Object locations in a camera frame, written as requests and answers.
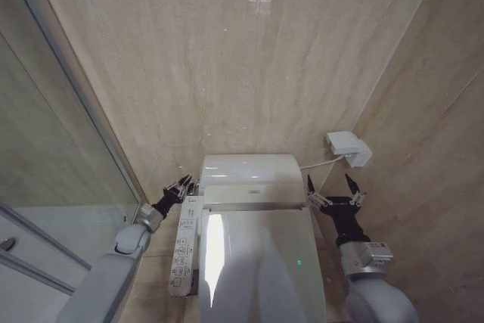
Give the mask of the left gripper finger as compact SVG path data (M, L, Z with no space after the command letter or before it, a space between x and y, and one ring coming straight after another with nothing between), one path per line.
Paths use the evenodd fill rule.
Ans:
M191 181L185 186L185 194L184 200L186 201L189 197L198 196L199 195L199 185L198 181Z
M164 197L184 197L188 191L188 187L192 182L192 174L187 174L181 177L177 182L163 187Z

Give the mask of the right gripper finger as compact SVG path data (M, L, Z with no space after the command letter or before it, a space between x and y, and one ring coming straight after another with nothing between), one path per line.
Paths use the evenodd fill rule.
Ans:
M327 206L326 199L316 192L310 175L307 175L307 201L314 208Z
M349 204L355 207L361 207L365 197L367 196L366 192L363 192L356 181L350 177L348 173L345 174L346 182L349 187L349 190L352 193L352 197L350 198Z

